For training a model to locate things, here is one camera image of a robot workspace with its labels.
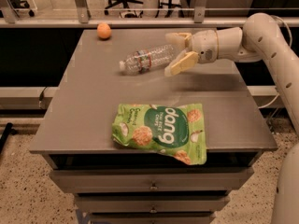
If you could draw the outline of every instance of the drawer handle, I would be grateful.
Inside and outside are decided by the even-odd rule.
[[[156,210],[156,208],[154,206],[151,207],[151,210],[149,211],[152,214],[157,213],[158,211]]]
[[[149,187],[149,190],[150,191],[157,191],[158,190],[158,187],[156,186],[155,183],[151,184],[151,187]]]

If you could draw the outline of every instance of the white bottle cap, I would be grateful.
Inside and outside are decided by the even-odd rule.
[[[125,64],[124,64],[124,61],[120,61],[120,70],[121,70],[122,72],[125,71]]]

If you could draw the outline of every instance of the white robotic arm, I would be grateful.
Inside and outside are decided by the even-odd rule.
[[[285,41],[277,22],[263,13],[248,18],[240,28],[168,34],[166,40],[183,51],[165,68],[171,77],[197,63],[216,59],[254,62],[263,59],[299,133],[299,59]],[[288,153],[280,170],[272,224],[299,221],[299,144]]]

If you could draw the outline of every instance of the green snack bag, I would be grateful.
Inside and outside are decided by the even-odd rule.
[[[126,147],[153,150],[188,165],[206,162],[201,104],[166,107],[120,104],[112,138]]]

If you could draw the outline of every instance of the clear water bottle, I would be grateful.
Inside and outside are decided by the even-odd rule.
[[[149,71],[152,67],[168,65],[176,58],[176,50],[172,45],[164,45],[153,49],[142,49],[120,61],[120,70],[129,76]]]

